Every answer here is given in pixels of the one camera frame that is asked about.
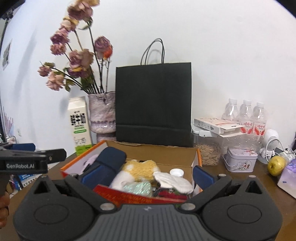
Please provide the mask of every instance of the bag handle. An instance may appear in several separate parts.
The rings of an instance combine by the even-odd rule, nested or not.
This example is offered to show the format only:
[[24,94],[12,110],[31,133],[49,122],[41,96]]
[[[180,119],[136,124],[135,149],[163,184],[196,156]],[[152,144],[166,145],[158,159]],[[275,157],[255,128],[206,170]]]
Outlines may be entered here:
[[162,40],[161,38],[157,38],[157,39],[153,40],[153,42],[148,46],[148,48],[146,48],[145,52],[143,53],[142,58],[141,58],[141,65],[142,65],[142,61],[143,61],[143,58],[144,58],[145,53],[146,53],[146,58],[145,58],[145,63],[144,63],[144,65],[146,65],[149,50],[150,50],[151,46],[152,46],[154,43],[156,43],[156,42],[160,42],[161,45],[162,45],[162,50],[161,50],[161,63],[164,64],[164,61],[165,61],[165,47],[164,47],[164,45],[163,45],[163,40]]

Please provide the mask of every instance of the desk fan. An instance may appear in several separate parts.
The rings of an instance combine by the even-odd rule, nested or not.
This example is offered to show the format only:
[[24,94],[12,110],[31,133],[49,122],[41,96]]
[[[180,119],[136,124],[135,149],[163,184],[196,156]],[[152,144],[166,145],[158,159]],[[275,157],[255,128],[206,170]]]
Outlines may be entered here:
[[276,130],[267,129],[263,138],[263,147],[260,149],[258,160],[263,164],[268,164],[271,157],[275,155],[274,149],[279,144],[279,134]]

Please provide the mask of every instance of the pink dried rose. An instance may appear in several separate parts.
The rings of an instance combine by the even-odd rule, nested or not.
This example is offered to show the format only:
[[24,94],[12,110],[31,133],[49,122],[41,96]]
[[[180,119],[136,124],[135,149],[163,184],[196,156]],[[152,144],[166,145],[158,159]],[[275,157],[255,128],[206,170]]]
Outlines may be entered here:
[[44,65],[44,66],[39,67],[38,72],[42,77],[46,77],[51,72],[51,69],[48,66]]
[[62,74],[56,74],[54,72],[51,72],[48,76],[48,81],[46,83],[46,86],[52,90],[59,91],[62,89],[65,84],[64,82],[64,76]]
[[55,32],[53,36],[50,37],[50,40],[53,44],[66,44],[69,42],[68,38],[68,30],[65,28],[61,28]]
[[80,66],[82,55],[79,54],[77,50],[70,52],[69,58],[70,58],[70,67],[72,69],[78,68]]
[[83,51],[74,50],[70,52],[69,58],[70,67],[72,69],[77,67],[88,69],[89,65],[94,61],[94,53],[90,52],[88,49],[83,49]]
[[88,69],[94,61],[94,53],[90,52],[88,49],[83,49],[83,51],[80,53],[82,56],[80,66],[82,66],[84,69]]
[[91,7],[98,6],[100,4],[100,0],[78,0],[79,2],[86,2],[88,3]]
[[113,47],[110,41],[104,36],[98,37],[96,39],[94,42],[94,48],[98,59],[110,58],[113,53]]
[[87,78],[89,76],[89,71],[86,69],[83,69],[82,67],[78,67],[75,69],[68,69],[68,74],[73,78]]
[[68,7],[68,14],[71,18],[76,20],[89,21],[93,15],[93,9],[85,1],[76,1],[73,5]]
[[61,22],[61,28],[65,28],[68,32],[74,31],[76,29],[77,24],[79,21],[76,19],[70,18],[69,16],[66,16],[63,18],[63,21]]
[[52,44],[50,50],[54,55],[62,55],[66,52],[66,45],[63,44]]

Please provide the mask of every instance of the white bottle cap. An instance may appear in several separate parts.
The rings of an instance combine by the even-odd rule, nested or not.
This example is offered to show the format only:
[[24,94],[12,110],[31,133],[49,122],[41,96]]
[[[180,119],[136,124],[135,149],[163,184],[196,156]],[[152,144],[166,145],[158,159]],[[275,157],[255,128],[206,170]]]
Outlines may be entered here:
[[251,105],[252,104],[252,101],[251,100],[244,100],[244,104]]
[[184,171],[179,168],[174,168],[170,170],[170,174],[176,177],[183,177],[184,176]]
[[264,103],[257,102],[257,106],[260,107],[260,108],[264,108]]
[[231,99],[231,98],[229,98],[228,101],[229,101],[229,103],[237,104],[237,99]]

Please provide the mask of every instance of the finger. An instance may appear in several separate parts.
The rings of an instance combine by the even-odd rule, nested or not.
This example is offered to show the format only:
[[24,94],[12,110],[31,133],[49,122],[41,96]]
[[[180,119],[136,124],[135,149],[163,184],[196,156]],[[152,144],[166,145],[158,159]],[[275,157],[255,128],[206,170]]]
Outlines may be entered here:
[[7,208],[1,208],[0,209],[0,219],[1,218],[7,218],[8,217],[8,210],[7,210]]
[[0,229],[5,227],[7,224],[7,218],[0,219]]
[[5,192],[4,196],[0,197],[0,208],[8,207],[10,198],[8,192]]

